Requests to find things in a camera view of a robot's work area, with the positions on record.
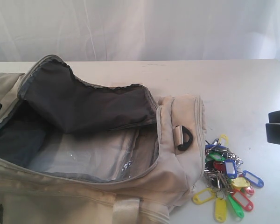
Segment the colourful key tag bunch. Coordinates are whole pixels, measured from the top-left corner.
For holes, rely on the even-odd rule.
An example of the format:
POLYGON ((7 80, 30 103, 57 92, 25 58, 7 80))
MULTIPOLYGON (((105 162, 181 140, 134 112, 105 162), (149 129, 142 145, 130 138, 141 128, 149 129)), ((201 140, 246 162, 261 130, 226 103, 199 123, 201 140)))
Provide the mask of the colourful key tag bunch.
POLYGON ((248 170, 242 170, 244 161, 228 147, 228 138, 221 135, 205 145, 203 177, 207 188, 192 197, 196 205, 214 201, 214 219, 222 224, 227 219, 228 206, 236 218, 243 219, 244 212, 251 212, 251 197, 255 188, 264 187, 264 181, 248 170))

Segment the white backdrop curtain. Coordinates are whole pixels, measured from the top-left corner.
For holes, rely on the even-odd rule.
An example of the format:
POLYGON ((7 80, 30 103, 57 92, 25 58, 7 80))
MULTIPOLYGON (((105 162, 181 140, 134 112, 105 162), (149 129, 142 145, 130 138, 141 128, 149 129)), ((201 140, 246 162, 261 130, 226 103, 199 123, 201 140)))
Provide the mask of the white backdrop curtain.
POLYGON ((280 60, 280 0, 0 0, 0 62, 280 60))

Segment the beige fabric duffel bag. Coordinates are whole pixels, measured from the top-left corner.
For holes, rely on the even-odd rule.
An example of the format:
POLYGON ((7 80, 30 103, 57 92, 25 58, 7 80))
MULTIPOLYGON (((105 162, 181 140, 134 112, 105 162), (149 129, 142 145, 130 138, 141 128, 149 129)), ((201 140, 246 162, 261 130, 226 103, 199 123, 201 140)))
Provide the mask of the beige fabric duffel bag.
POLYGON ((203 175, 204 105, 48 55, 0 73, 0 224, 167 224, 203 175))

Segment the clear plastic pouch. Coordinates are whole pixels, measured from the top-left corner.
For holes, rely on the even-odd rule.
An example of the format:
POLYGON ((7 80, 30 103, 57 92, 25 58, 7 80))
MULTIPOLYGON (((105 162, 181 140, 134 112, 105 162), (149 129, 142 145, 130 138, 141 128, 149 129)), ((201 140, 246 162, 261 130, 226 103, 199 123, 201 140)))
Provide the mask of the clear plastic pouch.
POLYGON ((28 169, 88 182, 120 182, 144 175, 157 157, 155 126, 88 135, 53 131, 28 169))

